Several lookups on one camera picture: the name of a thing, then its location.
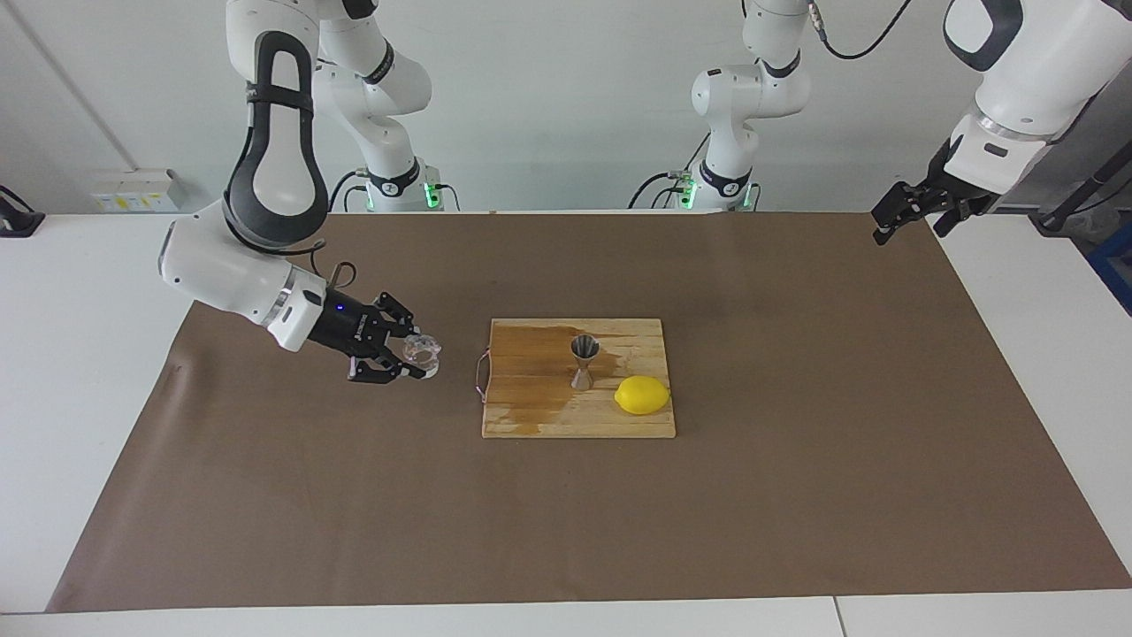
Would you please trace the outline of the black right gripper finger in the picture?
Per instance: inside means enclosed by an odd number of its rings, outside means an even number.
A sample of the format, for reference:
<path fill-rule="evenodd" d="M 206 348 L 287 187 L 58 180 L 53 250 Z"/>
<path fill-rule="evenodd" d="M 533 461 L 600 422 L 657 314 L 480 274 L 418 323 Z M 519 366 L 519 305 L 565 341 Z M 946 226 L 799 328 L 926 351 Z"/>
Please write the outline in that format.
<path fill-rule="evenodd" d="M 348 372 L 350 382 L 384 386 L 400 378 L 424 380 L 427 371 L 424 368 L 405 363 L 400 358 L 385 354 L 377 358 L 350 358 L 350 372 Z"/>
<path fill-rule="evenodd" d="M 419 327 L 415 326 L 412 311 L 387 291 L 383 291 L 379 296 L 375 298 L 374 311 L 374 326 L 387 332 L 392 338 L 405 339 L 412 335 L 421 334 Z"/>

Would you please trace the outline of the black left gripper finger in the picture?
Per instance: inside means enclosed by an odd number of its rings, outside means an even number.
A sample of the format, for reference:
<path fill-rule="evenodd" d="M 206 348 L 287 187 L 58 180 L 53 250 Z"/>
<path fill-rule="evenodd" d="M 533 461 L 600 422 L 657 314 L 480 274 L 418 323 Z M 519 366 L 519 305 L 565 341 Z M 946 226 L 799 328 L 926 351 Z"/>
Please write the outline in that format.
<path fill-rule="evenodd" d="M 969 198 L 943 196 L 938 203 L 931 205 L 931 214 L 937 214 L 937 221 L 931 229 L 938 238 L 945 238 L 960 222 L 970 217 Z"/>
<path fill-rule="evenodd" d="M 873 207 L 872 219 L 875 222 L 873 241 L 876 246 L 885 246 L 906 223 L 921 219 L 918 190 L 904 181 L 890 186 L 880 203 Z"/>

